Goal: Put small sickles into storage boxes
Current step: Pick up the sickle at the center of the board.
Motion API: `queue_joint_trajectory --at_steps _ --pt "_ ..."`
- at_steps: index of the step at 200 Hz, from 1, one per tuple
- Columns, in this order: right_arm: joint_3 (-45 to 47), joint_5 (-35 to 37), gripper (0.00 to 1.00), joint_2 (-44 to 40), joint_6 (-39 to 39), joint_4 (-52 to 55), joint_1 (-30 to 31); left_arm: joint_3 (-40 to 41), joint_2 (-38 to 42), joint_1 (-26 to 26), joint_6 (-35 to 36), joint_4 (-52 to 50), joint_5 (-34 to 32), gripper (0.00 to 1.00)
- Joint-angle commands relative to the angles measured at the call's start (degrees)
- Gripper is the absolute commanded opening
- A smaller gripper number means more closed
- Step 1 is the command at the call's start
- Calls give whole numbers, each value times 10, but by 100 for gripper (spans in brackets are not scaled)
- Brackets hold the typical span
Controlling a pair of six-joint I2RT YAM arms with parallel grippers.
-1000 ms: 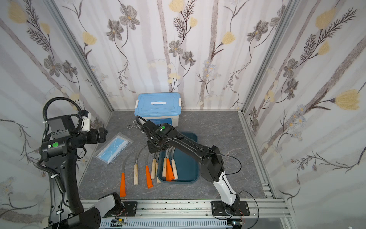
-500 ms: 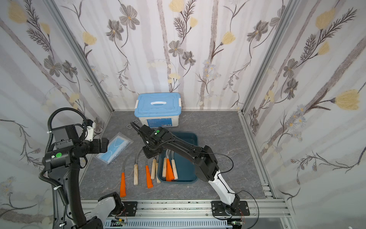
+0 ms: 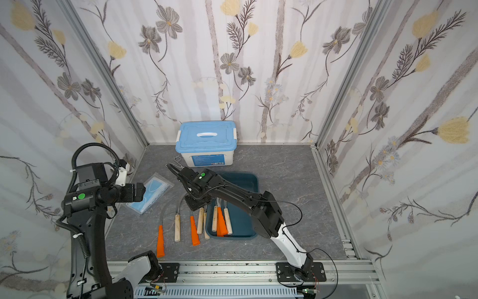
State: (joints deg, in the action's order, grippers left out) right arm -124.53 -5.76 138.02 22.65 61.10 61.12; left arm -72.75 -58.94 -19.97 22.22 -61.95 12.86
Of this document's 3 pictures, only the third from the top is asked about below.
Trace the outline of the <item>wooden handle sickle group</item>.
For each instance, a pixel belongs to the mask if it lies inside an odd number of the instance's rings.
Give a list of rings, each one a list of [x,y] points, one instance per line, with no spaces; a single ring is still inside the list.
[[[213,218],[212,218],[212,232],[217,232],[218,226],[218,206],[214,206]]]

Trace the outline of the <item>orange handle sickle group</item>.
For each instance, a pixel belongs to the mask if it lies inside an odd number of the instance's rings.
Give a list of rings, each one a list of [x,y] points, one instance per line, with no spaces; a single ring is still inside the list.
[[[217,216],[217,237],[223,237],[224,236],[224,218],[218,214]]]

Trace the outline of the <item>thin orange handle sickle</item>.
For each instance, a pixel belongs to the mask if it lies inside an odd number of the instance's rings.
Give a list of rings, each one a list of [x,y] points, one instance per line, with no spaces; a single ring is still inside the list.
[[[218,237],[224,237],[228,234],[227,225],[222,212],[221,203],[222,203],[221,200],[217,199],[217,216],[218,216],[217,236]]]

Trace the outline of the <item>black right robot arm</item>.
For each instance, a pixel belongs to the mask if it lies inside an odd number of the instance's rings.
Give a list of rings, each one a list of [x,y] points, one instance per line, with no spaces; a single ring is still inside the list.
[[[276,244],[297,278],[308,278],[314,260],[291,236],[282,210],[270,192],[253,193],[208,168],[199,173],[188,167],[177,168],[171,163],[167,168],[183,185],[186,191],[185,202],[190,210],[196,211],[214,199],[232,203],[251,217],[253,229],[258,235],[271,239]]]

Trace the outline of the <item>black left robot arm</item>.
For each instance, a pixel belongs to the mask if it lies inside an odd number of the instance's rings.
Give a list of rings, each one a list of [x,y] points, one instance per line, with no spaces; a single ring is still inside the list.
[[[71,274],[69,299],[131,299],[142,280],[153,281],[163,268],[152,251],[128,260],[127,266],[112,277],[107,264],[105,223],[107,209],[116,203],[143,199],[142,183],[124,186],[102,184],[98,180],[72,183],[62,202],[63,215],[56,224],[71,235]]]

